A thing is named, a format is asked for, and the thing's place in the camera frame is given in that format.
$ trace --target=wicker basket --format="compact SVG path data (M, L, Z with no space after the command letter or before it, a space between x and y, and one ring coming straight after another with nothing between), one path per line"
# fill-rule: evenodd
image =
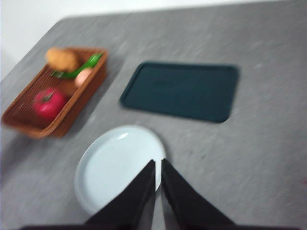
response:
M2 116L4 124L32 138L62 137L67 133L79 112L105 79L107 59L107 51L102 48L69 47L68 49L78 54L82 62L86 62L94 53L103 53L103 55L82 86L72 93L58 116L53 121L46 121L38 117L32 109L33 99L38 92L49 87L59 87L65 81L51 76L53 70L45 65L4 112Z

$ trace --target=potato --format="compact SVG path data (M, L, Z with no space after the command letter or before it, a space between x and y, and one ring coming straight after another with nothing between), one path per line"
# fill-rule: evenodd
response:
M47 51L46 59L53 70L60 72L72 72L81 65L78 56L73 51L56 47Z

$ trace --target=tomato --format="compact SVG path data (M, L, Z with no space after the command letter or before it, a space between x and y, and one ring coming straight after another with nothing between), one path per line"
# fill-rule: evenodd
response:
M42 118L53 120L67 102L67 97L55 88L48 88L34 98L33 109Z

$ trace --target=table surface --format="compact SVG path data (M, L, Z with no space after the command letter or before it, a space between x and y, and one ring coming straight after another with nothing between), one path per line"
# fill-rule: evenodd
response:
M108 77L62 139L1 127L1 228L87 220L73 191L81 156L106 131L138 124L157 133L177 170L236 223L307 229L306 28L305 0L59 21L1 82L1 112L51 46L107 48ZM121 107L145 60L238 65L230 118L213 124ZM153 230L165 229L160 193L153 218Z

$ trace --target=green pepper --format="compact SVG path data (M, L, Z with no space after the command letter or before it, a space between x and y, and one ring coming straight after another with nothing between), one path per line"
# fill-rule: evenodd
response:
M55 76L57 78L63 78L63 79L74 79L77 77L77 75L86 68L93 68L99 61L102 54L93 54L90 56L90 58L78 69L76 69L73 72L58 72L53 71L52 76Z

